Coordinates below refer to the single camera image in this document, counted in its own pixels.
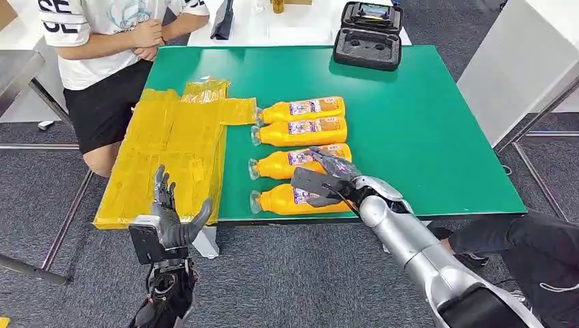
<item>robotic arm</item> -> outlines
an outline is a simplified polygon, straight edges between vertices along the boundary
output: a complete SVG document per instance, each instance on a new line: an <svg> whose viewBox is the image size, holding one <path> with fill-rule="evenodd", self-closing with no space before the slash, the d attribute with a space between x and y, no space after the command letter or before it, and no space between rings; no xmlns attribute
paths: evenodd
<svg viewBox="0 0 579 328"><path fill-rule="evenodd" d="M199 214L181 224L175 209L175 183L161 165L154 177L151 215L139 215L128 230L141 264L150 264L145 282L147 297L130 328L183 327L193 306L197 274L189 258L191 244L212 212L211 200Z"/></svg>
<svg viewBox="0 0 579 328"><path fill-rule="evenodd" d="M439 328L543 327L515 297L454 258L391 185L362 176L343 159L310 151L328 174L296 168L292 185L315 193L312 206L346 201L423 294Z"/></svg>

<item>silver robotic arm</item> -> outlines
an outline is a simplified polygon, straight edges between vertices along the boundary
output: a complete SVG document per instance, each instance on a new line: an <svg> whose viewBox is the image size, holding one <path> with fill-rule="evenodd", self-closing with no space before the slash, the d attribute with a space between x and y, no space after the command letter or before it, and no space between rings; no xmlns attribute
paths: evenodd
<svg viewBox="0 0 579 328"><path fill-rule="evenodd" d="M515 297L444 249L391 185L369 176L353 182L376 192L361 200L360 217L423 294L437 327L543 327Z"/></svg>
<svg viewBox="0 0 579 328"><path fill-rule="evenodd" d="M319 148L310 148L309 155L327 174L298 167L292 186L319 195L308 200L312 206L347 202L410 276L437 327L543 327L515 297L456 260L398 190Z"/></svg>

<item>bottle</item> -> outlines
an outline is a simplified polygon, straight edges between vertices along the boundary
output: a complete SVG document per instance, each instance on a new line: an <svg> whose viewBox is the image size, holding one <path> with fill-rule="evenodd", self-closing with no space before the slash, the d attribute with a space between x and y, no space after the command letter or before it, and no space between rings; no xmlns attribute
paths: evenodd
<svg viewBox="0 0 579 328"><path fill-rule="evenodd" d="M256 108L258 126L273 122L312 120L330 116L344 116L345 105L342 97L326 97L292 102L278 102L266 109Z"/></svg>
<svg viewBox="0 0 579 328"><path fill-rule="evenodd" d="M283 12L283 0L272 0L273 12L281 14Z"/></svg>
<svg viewBox="0 0 579 328"><path fill-rule="evenodd" d="M344 202L338 204L313 207L307 203L310 197L319 197L314 193L293 188L291 184L285 183L271 189L270 191L252 191L249 196L249 206L251 212L257 214L263 210L273 212L278 215L298 215L313 213L336 213L348 212L350 208Z"/></svg>
<svg viewBox="0 0 579 328"><path fill-rule="evenodd" d="M315 120L275 122L259 128L251 127L251 141L277 147L322 146L345 142L348 128L343 116Z"/></svg>
<svg viewBox="0 0 579 328"><path fill-rule="evenodd" d="M336 143L333 145L320 146L330 154L352 161L350 147L345 143ZM249 176L255 180L260 176L281 180L291 179L296 167L303 167L315 172L325 173L322 166L314 161L311 156L304 154L306 149L292 150L291 152L274 152L264 159L249 160Z"/></svg>

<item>black shorts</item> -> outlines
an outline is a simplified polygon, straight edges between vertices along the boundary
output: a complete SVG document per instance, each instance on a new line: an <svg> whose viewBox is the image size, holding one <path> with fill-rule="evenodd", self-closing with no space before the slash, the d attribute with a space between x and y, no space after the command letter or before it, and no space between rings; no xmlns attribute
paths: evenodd
<svg viewBox="0 0 579 328"><path fill-rule="evenodd" d="M64 90L64 98L83 154L121 141L141 97L152 62L140 60L83 90Z"/></svg>

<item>green table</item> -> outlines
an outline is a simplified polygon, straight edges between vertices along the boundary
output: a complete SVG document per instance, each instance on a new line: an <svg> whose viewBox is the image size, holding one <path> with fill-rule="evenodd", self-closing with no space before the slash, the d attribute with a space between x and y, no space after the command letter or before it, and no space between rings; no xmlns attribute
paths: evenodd
<svg viewBox="0 0 579 328"><path fill-rule="evenodd" d="M342 96L354 164L400 190L420 218L526 211L433 46L404 47L395 72L339 65L331 55L326 46L164 47L145 87L180 93L187 81L210 75L231 81L230 97L256 97L262 108ZM252 181L247 161L278 149L253 146L250 126L228 127L220 222L353 216L253 215L251 190L287 181Z"/></svg>

